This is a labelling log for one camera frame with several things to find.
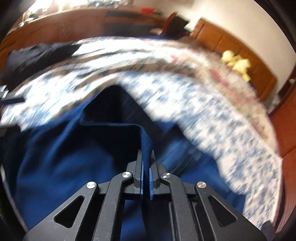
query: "bed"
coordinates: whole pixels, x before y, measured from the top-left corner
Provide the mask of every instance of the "bed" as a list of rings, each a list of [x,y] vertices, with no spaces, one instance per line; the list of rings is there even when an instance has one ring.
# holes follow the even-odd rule
[[[82,19],[90,27],[79,25]],[[94,21],[98,25],[87,24]],[[16,87],[27,101],[6,107],[1,124],[17,123],[22,130],[42,125],[120,85],[152,120],[177,122],[194,146],[216,158],[231,190],[246,195],[248,220],[259,229],[275,222],[282,176],[275,132],[261,103],[276,83],[268,68],[239,40],[203,19],[181,42],[110,37],[120,36],[110,30],[117,22],[147,29],[165,24],[160,17],[90,8],[48,15],[11,32],[0,44],[0,69],[11,50],[77,40],[81,47]],[[256,91],[220,63],[218,53],[227,49],[250,59]]]

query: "silver screw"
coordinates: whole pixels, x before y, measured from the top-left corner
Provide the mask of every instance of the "silver screw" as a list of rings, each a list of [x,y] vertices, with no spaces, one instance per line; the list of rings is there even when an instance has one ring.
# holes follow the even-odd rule
[[[205,182],[198,182],[198,183],[197,183],[197,186],[198,186],[199,188],[205,188],[205,187],[207,186],[207,184],[206,184]]]
[[[96,183],[95,182],[88,182],[86,184],[86,186],[87,186],[87,188],[92,189],[92,188],[94,188],[96,186]]]
[[[163,174],[161,174],[161,176],[162,176],[164,179],[168,179],[168,178],[170,178],[170,173],[168,173],[168,172],[164,172]]]
[[[131,173],[130,173],[130,172],[123,172],[121,175],[122,175],[122,177],[124,177],[124,178],[128,178],[128,177],[131,176]]]

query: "blue fabric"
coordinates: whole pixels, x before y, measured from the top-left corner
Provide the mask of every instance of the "blue fabric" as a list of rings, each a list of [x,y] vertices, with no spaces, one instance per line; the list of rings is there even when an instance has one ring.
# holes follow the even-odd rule
[[[3,165],[12,197],[31,229],[88,181],[107,182],[125,171],[138,149],[142,211],[139,202],[126,202],[121,240],[159,240],[169,234],[168,217],[160,215],[168,211],[167,204],[150,201],[152,150],[167,171],[189,183],[205,181],[242,212],[245,196],[231,192],[216,161],[196,149],[176,124],[152,122],[119,86],[106,88],[58,120],[21,132],[10,143]]]

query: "plush toy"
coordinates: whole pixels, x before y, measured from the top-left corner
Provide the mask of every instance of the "plush toy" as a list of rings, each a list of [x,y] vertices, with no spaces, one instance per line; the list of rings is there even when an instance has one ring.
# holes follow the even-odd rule
[[[240,55],[234,56],[233,51],[226,50],[222,54],[221,61],[232,68],[233,71],[239,73],[246,82],[251,80],[251,77],[247,74],[248,68],[251,67],[248,59],[243,59]]]
[[[239,60],[235,66],[233,66],[232,70],[235,72],[240,73],[241,75],[246,74],[248,71],[248,68],[251,67],[250,60],[247,58]]]
[[[225,64],[229,63],[232,61],[232,58],[234,56],[234,52],[232,52],[231,50],[226,50],[221,57],[221,61]]]
[[[233,66],[236,65],[236,63],[238,61],[240,61],[241,59],[243,59],[240,55],[237,55],[237,56],[233,56],[232,57],[232,60],[227,64],[228,67],[232,68]]]
[[[244,79],[244,81],[249,82],[251,80],[251,77],[248,74],[243,74],[242,78]]]

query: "wooden headboard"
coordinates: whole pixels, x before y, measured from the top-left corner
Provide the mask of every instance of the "wooden headboard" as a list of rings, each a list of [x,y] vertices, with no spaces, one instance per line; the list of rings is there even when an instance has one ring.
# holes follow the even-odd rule
[[[139,37],[162,28],[166,19],[130,9],[88,7],[50,14],[9,33],[0,44],[0,71],[8,53],[38,43],[77,41],[98,36]]]
[[[202,43],[211,51],[222,54],[232,50],[235,54],[248,58],[252,67],[248,70],[252,84],[256,87],[261,101],[267,99],[276,84],[276,78],[264,62],[244,43],[216,25],[200,19],[190,34],[190,37]]]

